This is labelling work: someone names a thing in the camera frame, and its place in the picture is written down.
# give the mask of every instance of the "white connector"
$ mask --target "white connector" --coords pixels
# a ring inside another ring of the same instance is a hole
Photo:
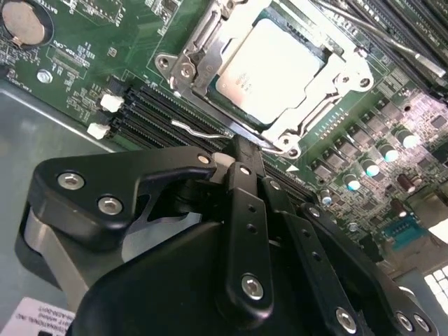
[[[101,125],[95,122],[92,122],[87,128],[87,133],[94,137],[96,140],[103,139],[107,132],[111,129],[108,125]]]

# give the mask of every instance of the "label sticker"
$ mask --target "label sticker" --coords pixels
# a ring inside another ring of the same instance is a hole
[[[65,336],[75,314],[24,297],[0,336]]]

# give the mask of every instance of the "capacitor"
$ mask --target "capacitor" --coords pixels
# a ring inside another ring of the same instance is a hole
[[[406,176],[406,174],[400,174],[397,177],[397,182],[400,184],[400,187],[403,188],[406,193],[413,193],[415,191],[415,185],[413,182]]]
[[[350,232],[357,232],[359,230],[358,224],[355,222],[352,222],[349,224],[349,231]]]
[[[413,133],[411,133],[407,129],[398,131],[395,134],[395,137],[406,149],[415,147],[419,142],[419,138],[417,138],[417,136],[413,135]]]
[[[363,166],[363,169],[367,176],[374,177],[379,174],[379,167],[377,164],[371,160],[366,159],[361,163],[361,166]]]
[[[347,174],[344,176],[344,183],[350,191],[357,191],[361,188],[361,183],[359,183],[355,174]]]
[[[330,205],[333,202],[329,189],[321,190],[321,202],[323,205]]]
[[[388,143],[385,143],[383,146],[379,147],[378,150],[381,155],[383,155],[384,161],[386,162],[394,162],[398,159],[398,150]]]
[[[392,199],[390,205],[391,205],[392,211],[398,217],[404,218],[407,216],[406,208],[399,199],[397,199],[397,198]]]

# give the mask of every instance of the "screw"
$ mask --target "screw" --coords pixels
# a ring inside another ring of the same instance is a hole
[[[207,165],[210,163],[210,159],[207,156],[198,155],[197,159],[202,162],[204,165]]]
[[[40,69],[39,71],[37,71],[36,77],[38,81],[43,84],[50,84],[51,82],[53,82],[53,75],[45,69]]]
[[[84,186],[84,178],[75,173],[63,173],[57,177],[57,182],[61,187],[68,190],[81,189]]]
[[[113,197],[103,197],[98,201],[98,209],[106,215],[117,215],[123,210],[121,202]]]
[[[264,294],[263,286],[259,280],[254,278],[251,275],[243,276],[241,280],[241,287],[247,296],[249,296],[252,300],[261,300]]]
[[[401,313],[397,313],[397,319],[407,331],[413,331],[414,327],[412,326],[411,321],[409,321],[406,316]]]
[[[183,77],[189,78],[189,77],[191,77],[193,72],[194,72],[194,70],[193,70],[192,66],[189,63],[182,64],[181,75]]]
[[[316,208],[313,208],[313,207],[309,208],[309,212],[311,212],[311,214],[312,214],[314,217],[320,217],[320,216],[321,216],[321,213],[320,213],[319,210],[316,209]]]
[[[243,174],[245,174],[245,175],[250,175],[250,174],[251,174],[251,171],[249,170],[249,168],[245,168],[245,166],[241,166],[241,167],[239,168],[239,170],[241,170],[241,172],[242,172]]]
[[[336,319],[339,324],[345,329],[349,334],[356,333],[356,323],[353,317],[344,308],[338,307],[336,309]]]
[[[166,58],[164,58],[164,57],[161,57],[161,58],[159,58],[159,66],[162,68],[162,69],[166,69],[167,67],[168,67],[168,59],[166,59]]]
[[[272,180],[270,183],[271,183],[271,186],[273,187],[273,189],[275,189],[275,190],[281,189],[280,185],[276,181]]]
[[[425,320],[422,319],[422,317],[420,315],[414,314],[414,319],[415,321],[417,321],[417,323],[419,324],[419,326],[421,326],[421,328],[423,330],[425,330],[427,333],[429,333],[429,325],[427,324],[427,322]]]

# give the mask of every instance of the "motherboard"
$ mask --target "motherboard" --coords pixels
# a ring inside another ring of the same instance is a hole
[[[445,1],[335,3],[448,69]],[[403,249],[438,224],[417,209],[448,204],[446,77],[318,1],[1,0],[0,11],[0,76],[97,139],[214,153],[245,136],[293,202],[298,186],[315,192],[361,246]]]

